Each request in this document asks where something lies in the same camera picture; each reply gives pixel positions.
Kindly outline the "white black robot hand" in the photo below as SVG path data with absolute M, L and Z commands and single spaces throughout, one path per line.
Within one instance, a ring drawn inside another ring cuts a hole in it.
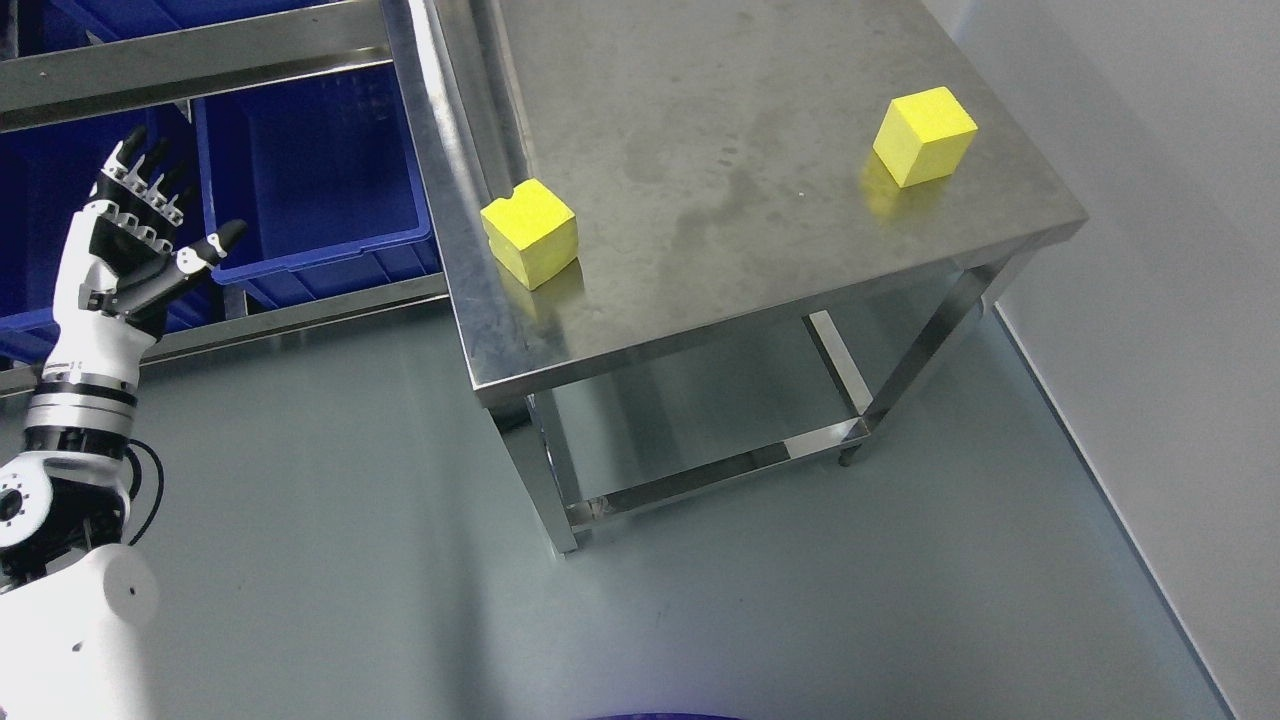
M 92 199 L 140 199 L 140 215 L 165 217 L 172 227 L 186 219 L 197 184 L 186 184 L 189 161 L 157 168 L 169 138 L 146 147 L 147 127 L 136 126 L 101 165 Z M 93 242 L 138 240 L 90 208 L 77 211 L 61 252 L 52 296 L 59 336 L 40 373 L 41 383 L 137 386 L 143 355 L 164 334 L 163 316 L 174 301 L 201 284 L 248 229 L 233 219 L 177 251 L 143 246 L 143 258 L 125 256 L 118 272 L 93 254 Z

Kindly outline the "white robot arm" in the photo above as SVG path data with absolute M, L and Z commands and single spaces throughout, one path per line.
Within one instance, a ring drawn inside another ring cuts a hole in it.
M 157 582 L 125 528 L 140 475 L 142 360 L 170 305 L 246 231 L 177 245 L 186 215 L 166 141 L 138 126 L 97 170 L 67 232 L 59 336 L 37 374 L 23 447 L 3 466 L 3 716 L 157 719 L 145 634 Z

